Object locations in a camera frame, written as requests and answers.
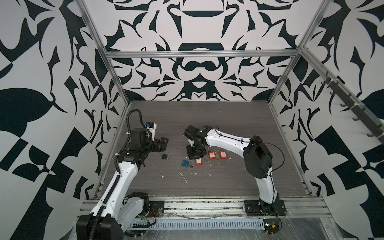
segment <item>mounting plate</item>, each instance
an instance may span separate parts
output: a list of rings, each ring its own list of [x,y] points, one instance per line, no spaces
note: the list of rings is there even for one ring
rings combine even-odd
[[[269,208],[263,207],[259,200],[244,200],[244,206],[245,206],[245,213],[249,217],[253,216],[266,216],[266,215],[273,215],[276,216],[276,213],[279,214],[279,216],[285,216],[286,208],[283,200],[277,199],[273,206],[274,209],[271,208],[271,212],[268,214],[266,209],[269,210]]]

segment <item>black and white patterned wall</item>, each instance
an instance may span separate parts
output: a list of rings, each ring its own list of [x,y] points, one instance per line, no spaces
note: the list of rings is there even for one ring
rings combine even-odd
[[[295,49],[321,0],[86,0],[108,51]],[[267,100],[288,57],[114,59],[130,100]]]
[[[307,47],[384,119],[384,2],[335,0]]]
[[[0,16],[1,239],[68,239],[124,102],[72,0]]]
[[[289,57],[114,59],[130,100],[268,100]]]
[[[384,5],[335,0],[309,49],[383,119]],[[324,197],[344,237],[384,237],[384,145],[301,58],[273,102],[314,195]]]

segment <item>red padlock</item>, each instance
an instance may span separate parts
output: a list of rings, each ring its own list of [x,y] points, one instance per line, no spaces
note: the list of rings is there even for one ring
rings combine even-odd
[[[219,148],[219,151],[220,151],[220,158],[221,159],[227,159],[228,158],[226,151],[222,151],[220,148]]]
[[[203,165],[203,159],[202,158],[196,159],[196,166],[201,166],[201,165]]]
[[[212,146],[209,146],[209,147],[208,147],[208,157],[210,160],[214,160],[214,159],[216,159],[216,153],[215,153],[214,148]]]

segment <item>perforated metal strip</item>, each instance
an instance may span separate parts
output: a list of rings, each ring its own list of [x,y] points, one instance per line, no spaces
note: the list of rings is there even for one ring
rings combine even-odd
[[[157,223],[150,227],[151,230],[207,230],[240,228],[264,230],[264,221],[262,219],[158,219]]]

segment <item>padlock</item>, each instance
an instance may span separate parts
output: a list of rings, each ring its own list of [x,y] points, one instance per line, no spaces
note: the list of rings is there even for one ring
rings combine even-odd
[[[227,159],[227,158],[228,158],[228,156],[227,156],[227,152],[221,150],[221,148],[218,148],[218,149],[219,149],[219,152],[220,152],[220,158],[221,158],[221,159]]]
[[[186,160],[186,159],[188,159],[188,157],[184,158],[183,162],[181,163],[181,166],[183,166],[183,167],[188,167],[189,166],[189,160]]]
[[[202,158],[196,159],[196,166],[201,166],[201,165],[203,165],[203,159]]]
[[[209,146],[209,147],[208,147],[208,157],[210,160],[214,160],[214,159],[216,159],[216,153],[215,153],[214,148],[212,146]]]

